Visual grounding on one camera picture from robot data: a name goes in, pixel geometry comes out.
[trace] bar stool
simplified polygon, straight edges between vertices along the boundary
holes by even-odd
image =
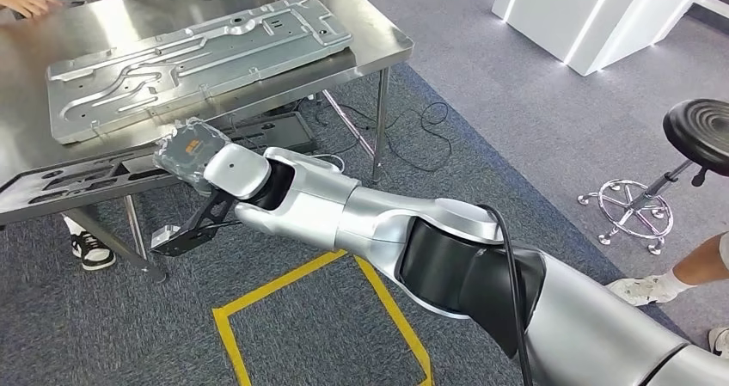
[[[694,187],[703,184],[707,171],[729,176],[729,104],[707,99],[681,102],[665,115],[663,129],[668,141],[687,158],[681,165],[650,186],[631,180],[612,180],[604,183],[596,193],[578,196],[581,205],[588,205],[590,198],[597,199],[600,211],[613,225],[607,234],[597,236],[601,244],[610,245],[610,238],[623,231],[649,240],[648,251],[660,254],[665,236],[673,228],[673,211],[662,194],[693,164],[701,167],[691,181]],[[634,196],[635,190],[640,190],[640,194]],[[609,206],[617,209],[611,212]],[[637,222],[627,224],[631,218]]]

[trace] black shoe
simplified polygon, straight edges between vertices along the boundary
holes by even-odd
[[[81,259],[81,267],[84,270],[101,270],[116,261],[113,251],[88,231],[84,231],[80,235],[72,234],[70,246],[73,255]]]

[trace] metal plate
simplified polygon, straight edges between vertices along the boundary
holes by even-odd
[[[51,131],[62,144],[325,58],[352,36],[318,0],[282,0],[52,64]]]
[[[251,150],[280,147],[296,152],[316,148],[299,113],[217,127]],[[17,175],[0,187],[0,225],[14,223],[179,182],[152,163],[155,144],[59,164]]]

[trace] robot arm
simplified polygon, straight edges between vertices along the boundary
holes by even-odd
[[[419,305],[473,319],[507,356],[516,357],[520,332],[503,236],[488,211],[362,187],[333,164],[278,148],[259,156],[226,144],[204,165],[203,177],[212,184],[208,205],[182,230],[158,236],[157,253],[179,255],[210,240],[235,205],[237,219],[257,230],[369,261]],[[203,219],[212,224],[203,226]],[[729,382],[725,361],[690,346],[541,250],[513,245],[525,341],[540,384]]]

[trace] black stool seat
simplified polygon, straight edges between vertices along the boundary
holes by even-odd
[[[663,129],[686,158],[729,176],[729,104],[706,99],[681,102],[665,115]]]

